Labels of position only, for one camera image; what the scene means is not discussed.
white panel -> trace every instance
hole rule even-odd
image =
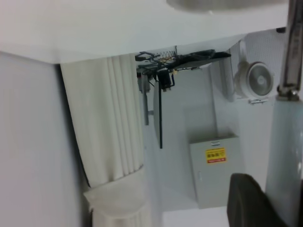
[[[96,59],[282,27],[287,9],[190,14],[165,0],[6,0],[0,50],[51,63]]]

electrical box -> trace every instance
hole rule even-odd
[[[190,144],[190,153],[199,208],[226,206],[231,175],[245,172],[239,138]]]

yellow warning label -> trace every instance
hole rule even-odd
[[[217,148],[206,150],[205,152],[207,163],[226,162],[225,148]]]

